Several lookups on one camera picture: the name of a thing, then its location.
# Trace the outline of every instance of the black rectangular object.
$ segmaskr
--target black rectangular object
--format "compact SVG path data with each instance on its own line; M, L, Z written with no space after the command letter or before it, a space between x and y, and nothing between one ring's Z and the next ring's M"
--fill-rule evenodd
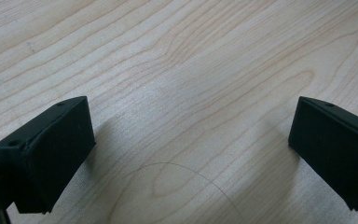
M358 211L358 117L336 105L300 97L289 136L292 147Z
M51 212L95 145L87 97L60 102L0 141L20 213Z

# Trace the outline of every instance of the table surface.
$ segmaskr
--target table surface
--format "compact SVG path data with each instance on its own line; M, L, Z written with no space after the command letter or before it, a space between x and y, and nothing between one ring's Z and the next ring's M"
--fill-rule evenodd
M287 146L300 95L358 115L358 1L0 0L0 139L79 95L97 146L13 223L358 223Z

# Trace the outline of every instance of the light wooden surface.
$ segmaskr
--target light wooden surface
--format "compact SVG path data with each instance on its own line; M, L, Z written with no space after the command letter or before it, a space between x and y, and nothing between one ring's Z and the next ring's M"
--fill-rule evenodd
M13 223L358 223L287 146L300 95L358 115L358 0L0 0L0 139L78 95L97 147Z

